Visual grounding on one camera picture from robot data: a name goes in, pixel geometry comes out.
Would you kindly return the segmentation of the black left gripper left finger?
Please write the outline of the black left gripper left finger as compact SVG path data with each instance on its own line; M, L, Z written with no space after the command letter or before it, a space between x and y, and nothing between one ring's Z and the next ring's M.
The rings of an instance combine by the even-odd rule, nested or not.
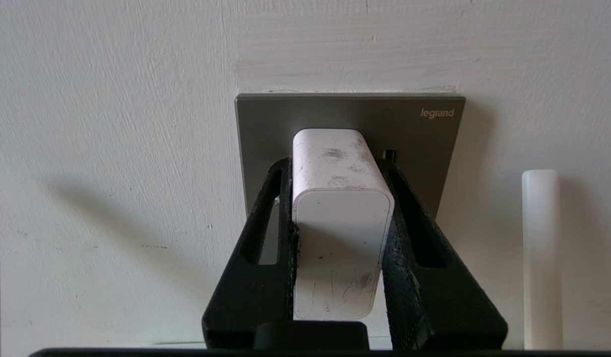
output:
M292 321L299 229L291 219L292 161L274 163L202 318L209 350L251 350L257 328ZM278 197L276 263L260 264L272 207Z

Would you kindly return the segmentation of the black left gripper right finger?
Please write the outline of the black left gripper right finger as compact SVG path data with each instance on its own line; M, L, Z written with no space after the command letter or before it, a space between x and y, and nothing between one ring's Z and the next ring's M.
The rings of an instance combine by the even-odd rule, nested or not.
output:
M392 162L378 167L395 206L382 257L394 350L500 350L507 322Z

